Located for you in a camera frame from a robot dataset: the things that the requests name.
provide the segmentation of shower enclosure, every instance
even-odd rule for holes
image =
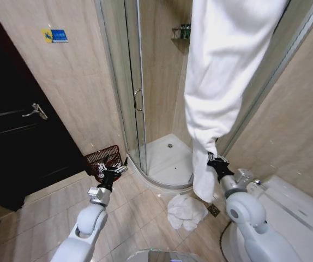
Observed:
[[[128,154],[163,188],[192,185],[192,142],[184,84],[192,0],[95,0]],[[216,143],[226,154],[313,24],[313,0],[291,0],[248,88],[232,131]]]

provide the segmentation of hanging white towel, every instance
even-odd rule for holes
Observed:
[[[167,204],[167,219],[174,229],[183,225],[192,231],[205,218],[208,211],[203,203],[188,195],[176,195]]]
[[[243,92],[262,61],[286,0],[194,0],[185,81],[185,113],[193,138],[194,191],[213,201],[215,175],[207,151],[227,134]]]

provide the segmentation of door handle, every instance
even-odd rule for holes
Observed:
[[[44,119],[44,120],[48,119],[46,113],[44,113],[44,111],[41,109],[39,104],[33,103],[32,107],[34,108],[34,110],[32,112],[30,112],[29,114],[22,115],[22,117],[28,117],[28,116],[31,116],[33,114],[39,114],[39,116],[42,119]]]
[[[135,107],[135,110],[137,110],[139,112],[143,111],[143,109],[142,108],[137,108],[137,106],[136,106],[136,97],[137,97],[138,92],[141,92],[141,91],[142,91],[142,89],[139,88],[134,93],[134,107]]]

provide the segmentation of shower shelf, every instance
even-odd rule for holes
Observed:
[[[191,24],[182,24],[179,27],[174,27],[172,29],[172,37],[171,39],[184,39],[184,40],[189,40],[190,39],[190,29],[191,29]]]

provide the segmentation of floor drain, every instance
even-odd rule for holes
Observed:
[[[219,209],[218,209],[214,204],[210,205],[210,206],[207,208],[207,210],[208,210],[214,217],[216,217],[216,216],[220,213]]]

